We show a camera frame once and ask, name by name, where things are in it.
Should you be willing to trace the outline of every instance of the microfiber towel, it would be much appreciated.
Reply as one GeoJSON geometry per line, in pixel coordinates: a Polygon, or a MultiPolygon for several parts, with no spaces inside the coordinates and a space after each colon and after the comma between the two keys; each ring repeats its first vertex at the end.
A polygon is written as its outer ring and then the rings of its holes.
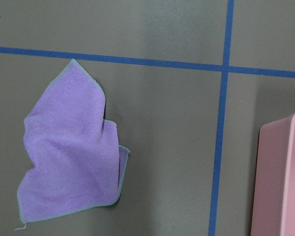
{"type": "Polygon", "coordinates": [[[104,108],[102,88],[73,59],[25,118],[24,145],[34,165],[17,191],[25,226],[119,199],[130,151],[118,144],[104,108]]]}

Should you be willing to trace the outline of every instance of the pink container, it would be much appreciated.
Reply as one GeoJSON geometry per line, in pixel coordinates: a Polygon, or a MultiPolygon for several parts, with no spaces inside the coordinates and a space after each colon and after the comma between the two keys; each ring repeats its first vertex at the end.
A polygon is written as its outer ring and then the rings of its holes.
{"type": "Polygon", "coordinates": [[[295,114],[260,130],[251,236],[295,236],[295,114]]]}

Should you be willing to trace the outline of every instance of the blue tape line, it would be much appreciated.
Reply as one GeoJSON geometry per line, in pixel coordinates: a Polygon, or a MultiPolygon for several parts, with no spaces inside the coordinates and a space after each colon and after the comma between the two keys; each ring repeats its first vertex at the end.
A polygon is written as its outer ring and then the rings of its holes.
{"type": "Polygon", "coordinates": [[[286,71],[286,70],[271,70],[271,69],[229,66],[229,72],[240,73],[240,74],[266,75],[266,76],[295,78],[295,71],[286,71]]]}
{"type": "Polygon", "coordinates": [[[194,69],[194,70],[209,70],[209,71],[222,70],[221,65],[213,65],[213,64],[200,64],[200,63],[170,61],[170,60],[152,60],[152,59],[140,59],[140,58],[114,57],[114,56],[104,56],[104,55],[94,55],[94,54],[43,51],[43,50],[35,50],[35,49],[0,47],[0,53],[38,56],[38,57],[51,57],[51,58],[66,58],[66,59],[74,58],[74,59],[81,59],[81,60],[104,61],[104,62],[114,62],[114,63],[134,64],[134,65],[161,66],[161,67],[194,69]]]}
{"type": "Polygon", "coordinates": [[[224,36],[224,52],[223,52],[224,71],[227,71],[230,65],[233,15],[234,15],[234,0],[229,0],[227,4],[227,16],[226,16],[226,26],[225,26],[225,36],[224,36]]]}
{"type": "Polygon", "coordinates": [[[227,4],[227,16],[226,16],[226,26],[225,26],[224,53],[223,53],[223,65],[222,65],[223,70],[222,70],[222,76],[221,76],[220,99],[219,99],[217,128],[216,128],[208,236],[215,236],[215,231],[216,231],[216,216],[217,216],[218,194],[219,194],[220,174],[221,174],[223,133],[224,133],[226,95],[227,95],[227,84],[228,84],[228,69],[229,69],[230,54],[231,54],[233,15],[234,15],[234,0],[229,0],[227,4]]]}

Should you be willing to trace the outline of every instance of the floor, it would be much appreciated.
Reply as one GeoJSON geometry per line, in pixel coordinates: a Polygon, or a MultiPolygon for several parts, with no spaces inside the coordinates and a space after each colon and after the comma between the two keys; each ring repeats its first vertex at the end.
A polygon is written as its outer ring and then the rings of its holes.
{"type": "Polygon", "coordinates": [[[295,113],[295,1],[0,1],[0,235],[248,236],[258,133],[295,113]],[[131,150],[109,207],[21,227],[23,120],[75,58],[131,150]]]}

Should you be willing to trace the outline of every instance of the purple cloth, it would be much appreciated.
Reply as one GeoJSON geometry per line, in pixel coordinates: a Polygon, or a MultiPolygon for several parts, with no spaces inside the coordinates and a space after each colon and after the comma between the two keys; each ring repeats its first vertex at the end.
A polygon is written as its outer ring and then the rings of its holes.
{"type": "Polygon", "coordinates": [[[102,88],[74,59],[46,88],[24,120],[34,168],[17,192],[23,223],[118,200],[130,151],[104,108],[102,88]]]}

